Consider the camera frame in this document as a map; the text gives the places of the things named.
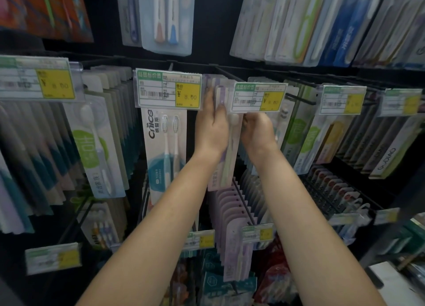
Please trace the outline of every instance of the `orange product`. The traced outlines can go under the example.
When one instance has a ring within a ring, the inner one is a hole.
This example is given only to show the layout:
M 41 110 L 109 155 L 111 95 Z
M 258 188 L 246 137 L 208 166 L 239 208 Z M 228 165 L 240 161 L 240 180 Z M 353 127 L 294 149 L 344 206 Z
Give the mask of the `orange product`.
M 24 0 L 0 0 L 0 27 L 26 29 Z
M 93 42 L 84 0 L 62 0 L 73 42 Z
M 49 0 L 25 0 L 27 31 L 44 38 L 55 38 L 55 21 Z
M 63 7 L 62 0 L 47 0 L 50 4 L 51 12 L 54 18 L 55 39 L 71 40 L 71 32 L 68 25 L 68 17 Z

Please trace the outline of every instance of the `blue toothbrush tip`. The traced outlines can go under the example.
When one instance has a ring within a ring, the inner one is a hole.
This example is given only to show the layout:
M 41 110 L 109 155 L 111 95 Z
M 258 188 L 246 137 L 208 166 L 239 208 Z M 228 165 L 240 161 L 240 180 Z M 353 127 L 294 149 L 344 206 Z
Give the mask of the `blue toothbrush tip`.
M 177 38 L 176 38 L 176 27 L 173 25 L 171 26 L 171 36 L 169 40 L 170 44 L 177 44 Z

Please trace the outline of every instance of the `toothbrush bristles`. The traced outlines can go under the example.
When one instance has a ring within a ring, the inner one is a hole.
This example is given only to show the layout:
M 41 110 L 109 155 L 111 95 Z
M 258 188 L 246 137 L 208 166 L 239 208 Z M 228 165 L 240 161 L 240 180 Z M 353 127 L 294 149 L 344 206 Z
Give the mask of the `toothbrush bristles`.
M 168 116 L 163 115 L 162 116 L 162 131 L 165 133 L 168 130 Z
M 174 130 L 174 133 L 175 134 L 178 132 L 178 125 L 179 125 L 179 123 L 180 123 L 180 121 L 178 119 L 178 115 L 175 115 L 174 116 L 174 119 L 173 119 L 173 130 Z

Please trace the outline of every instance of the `white toothbrush with blue tip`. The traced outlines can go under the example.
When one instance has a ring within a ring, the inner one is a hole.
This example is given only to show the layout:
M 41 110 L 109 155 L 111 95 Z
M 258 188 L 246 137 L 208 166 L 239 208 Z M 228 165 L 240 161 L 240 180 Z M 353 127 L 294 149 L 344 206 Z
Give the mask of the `white toothbrush with blue tip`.
M 168 0 L 167 40 L 170 44 L 178 44 L 178 12 L 180 0 Z
M 97 134 L 96 127 L 94 126 L 94 114 L 90 105 L 83 105 L 80 109 L 80 116 L 82 122 L 91 129 L 94 138 L 94 147 L 96 148 L 97 158 L 99 159 L 99 168 L 103 184 L 108 191 L 109 197 L 113 197 L 115 193 L 112 174 L 109 170 L 108 164 L 106 163 L 106 156 L 100 142 L 99 135 Z
M 180 172 L 180 154 L 178 153 L 178 127 L 180 121 L 178 115 L 174 116 L 173 119 L 173 131 L 174 131 L 174 160 L 173 160 L 173 180 L 177 177 Z
M 168 116 L 162 116 L 162 131 L 164 132 L 165 149 L 164 149 L 164 181 L 165 189 L 171 184 L 171 161 L 170 150 L 168 149 Z

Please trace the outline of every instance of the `person's right hand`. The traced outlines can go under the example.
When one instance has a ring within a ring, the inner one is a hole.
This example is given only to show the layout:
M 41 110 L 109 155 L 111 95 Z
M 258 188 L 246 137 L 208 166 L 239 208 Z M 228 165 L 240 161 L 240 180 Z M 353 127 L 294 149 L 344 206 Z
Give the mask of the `person's right hand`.
M 243 116 L 241 140 L 257 170 L 262 168 L 269 155 L 280 152 L 274 137 L 273 123 L 263 112 Z

